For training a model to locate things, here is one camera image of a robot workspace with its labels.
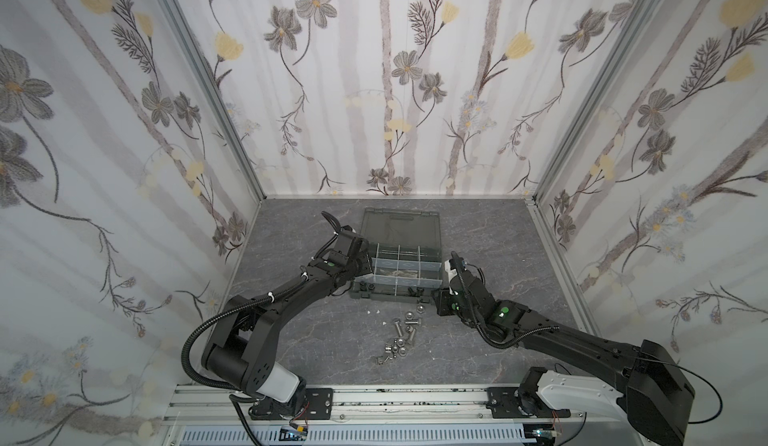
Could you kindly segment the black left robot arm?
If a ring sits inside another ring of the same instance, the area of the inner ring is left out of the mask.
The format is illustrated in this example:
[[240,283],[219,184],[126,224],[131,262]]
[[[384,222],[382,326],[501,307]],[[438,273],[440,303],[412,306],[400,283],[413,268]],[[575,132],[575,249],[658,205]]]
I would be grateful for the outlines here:
[[281,404],[300,401],[302,379],[276,360],[282,329],[315,302],[372,272],[369,241],[332,214],[322,216],[333,236],[297,276],[262,296],[232,297],[190,333],[180,363],[192,381]]

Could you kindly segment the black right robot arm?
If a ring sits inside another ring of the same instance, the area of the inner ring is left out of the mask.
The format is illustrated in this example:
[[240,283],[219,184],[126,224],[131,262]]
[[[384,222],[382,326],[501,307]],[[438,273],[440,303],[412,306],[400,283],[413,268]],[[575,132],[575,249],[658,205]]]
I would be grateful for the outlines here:
[[487,408],[496,419],[567,418],[592,413],[628,424],[656,445],[681,445],[696,391],[693,371],[677,364],[660,344],[616,342],[551,320],[516,301],[497,300],[481,268],[457,253],[441,270],[433,294],[440,316],[456,316],[499,351],[524,348],[582,370],[582,375],[533,366],[518,385],[488,389]]

